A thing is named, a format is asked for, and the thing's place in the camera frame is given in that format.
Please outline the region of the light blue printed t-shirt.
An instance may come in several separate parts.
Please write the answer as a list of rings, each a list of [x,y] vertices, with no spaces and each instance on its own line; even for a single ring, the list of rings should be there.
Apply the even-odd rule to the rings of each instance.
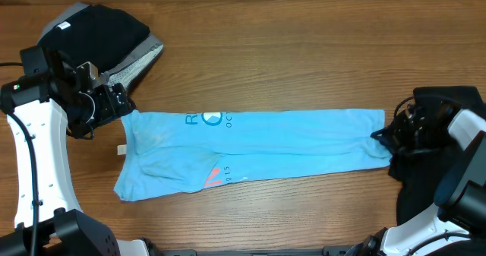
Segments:
[[[379,169],[390,152],[371,137],[379,109],[168,113],[122,118],[123,201],[194,193],[238,182]]]

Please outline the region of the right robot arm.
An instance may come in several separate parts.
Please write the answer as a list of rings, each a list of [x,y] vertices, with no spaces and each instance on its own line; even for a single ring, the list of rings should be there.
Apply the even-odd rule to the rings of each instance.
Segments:
[[[460,109],[447,132],[462,152],[440,180],[433,204],[408,222],[367,237],[347,255],[428,255],[456,243],[485,241],[485,118]]]

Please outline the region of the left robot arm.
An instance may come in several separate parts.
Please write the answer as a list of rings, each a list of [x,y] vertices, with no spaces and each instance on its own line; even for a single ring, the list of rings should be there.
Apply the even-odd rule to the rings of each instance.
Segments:
[[[92,140],[96,128],[134,109],[121,84],[91,62],[68,70],[41,46],[20,52],[24,76],[1,88],[1,111],[14,135],[19,198],[3,255],[152,255],[146,239],[123,241],[86,215],[71,180],[67,139]]]

